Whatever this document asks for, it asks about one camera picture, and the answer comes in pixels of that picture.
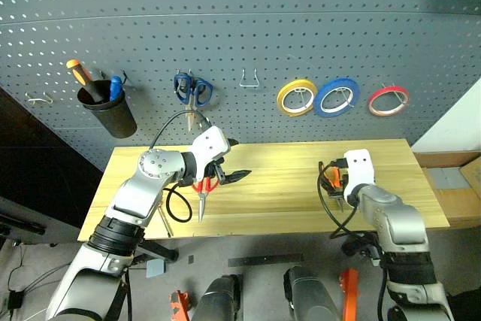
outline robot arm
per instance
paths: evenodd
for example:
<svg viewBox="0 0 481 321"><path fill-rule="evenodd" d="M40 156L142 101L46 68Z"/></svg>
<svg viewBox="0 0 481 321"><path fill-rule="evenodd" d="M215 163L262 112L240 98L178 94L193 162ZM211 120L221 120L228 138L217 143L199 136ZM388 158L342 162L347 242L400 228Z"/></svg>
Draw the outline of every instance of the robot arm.
<svg viewBox="0 0 481 321"><path fill-rule="evenodd" d="M143 152L135 174L117 190L93 235L62 278L50 300L46 319L118 318L116 313L121 307L112 305L121 305L126 295L121 277L162 201L162 190L169 183L201 180L207 165L229 150L222 131L211 126L194 140L188 152Z"/></svg>
<svg viewBox="0 0 481 321"><path fill-rule="evenodd" d="M375 227L388 271L387 289L398 304L388 313L391 321L454 321L443 285L436 280L428 237L421 214L374 182L367 150L344 154L349 182L344 198Z"/></svg>

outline scissors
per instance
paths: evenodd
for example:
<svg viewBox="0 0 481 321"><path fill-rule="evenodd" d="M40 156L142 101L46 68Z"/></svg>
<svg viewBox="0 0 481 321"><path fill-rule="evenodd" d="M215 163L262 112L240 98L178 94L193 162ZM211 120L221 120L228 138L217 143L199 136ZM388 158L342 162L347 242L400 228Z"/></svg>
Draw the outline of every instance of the scissors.
<svg viewBox="0 0 481 321"><path fill-rule="evenodd" d="M179 100L186 105L186 110L195 111L209 103L210 98L212 98L213 85L202 78L179 72L174 76L174 90ZM193 124L194 114L187 114L189 132Z"/></svg>
<svg viewBox="0 0 481 321"><path fill-rule="evenodd" d="M202 221L202 217L204 216L204 209L205 209L205 199L209 195L209 192L213 191L219 185L219 180L215 182L213 186L210 185L210 178L205 177L196 185L192 185L192 188L198 193L198 221Z"/></svg>

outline yellow tape roll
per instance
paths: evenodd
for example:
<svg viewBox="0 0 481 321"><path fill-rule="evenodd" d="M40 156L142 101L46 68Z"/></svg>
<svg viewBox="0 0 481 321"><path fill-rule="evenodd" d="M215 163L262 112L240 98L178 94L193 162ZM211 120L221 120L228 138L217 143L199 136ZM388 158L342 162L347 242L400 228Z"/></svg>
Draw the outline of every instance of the yellow tape roll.
<svg viewBox="0 0 481 321"><path fill-rule="evenodd" d="M290 92L299 92L301 93L300 97L305 101L303 107L299 108L289 108L284 104L284 100L286 96ZM309 99L304 97L304 94L307 93L309 95ZM297 79L292 81L291 83L286 84L282 87L282 89L277 94L277 107L279 111L287 114L289 117L297 117L303 114L306 114L308 111L313 109L313 102L314 96L317 94L317 88L313 82L307 79Z"/></svg>

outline perforated metal wall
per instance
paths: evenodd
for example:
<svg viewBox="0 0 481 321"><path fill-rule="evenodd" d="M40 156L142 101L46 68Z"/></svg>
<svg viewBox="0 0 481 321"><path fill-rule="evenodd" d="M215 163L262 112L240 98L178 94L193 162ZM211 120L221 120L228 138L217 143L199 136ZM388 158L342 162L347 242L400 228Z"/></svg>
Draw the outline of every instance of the perforated metal wall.
<svg viewBox="0 0 481 321"><path fill-rule="evenodd" d="M183 109L175 69L215 85L205 113L244 143L419 138L479 78L480 0L0 0L0 85L103 169L112 147L145 145ZM95 77L129 76L135 135L117 140L77 100L65 62L81 59ZM239 87L242 68L261 86ZM276 106L295 78L318 88L336 77L362 94L348 113L288 118ZM406 87L410 106L389 118L366 103L381 83ZM54 103L30 105L25 92ZM185 120L163 144L185 144Z"/></svg>

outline red-handled pliers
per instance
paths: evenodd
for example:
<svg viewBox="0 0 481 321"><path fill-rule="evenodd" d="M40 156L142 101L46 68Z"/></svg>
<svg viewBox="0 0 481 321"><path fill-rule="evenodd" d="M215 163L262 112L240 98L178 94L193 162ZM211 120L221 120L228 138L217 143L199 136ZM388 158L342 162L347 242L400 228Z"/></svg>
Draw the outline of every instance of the red-handled pliers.
<svg viewBox="0 0 481 321"><path fill-rule="evenodd" d="M198 221L202 221L202 217L204 216L204 209L205 209L205 199L209 195L209 192L214 190L219 185L219 180L215 182L213 186L210 185L210 178L205 177L196 185L192 185L192 188L198 193Z"/></svg>

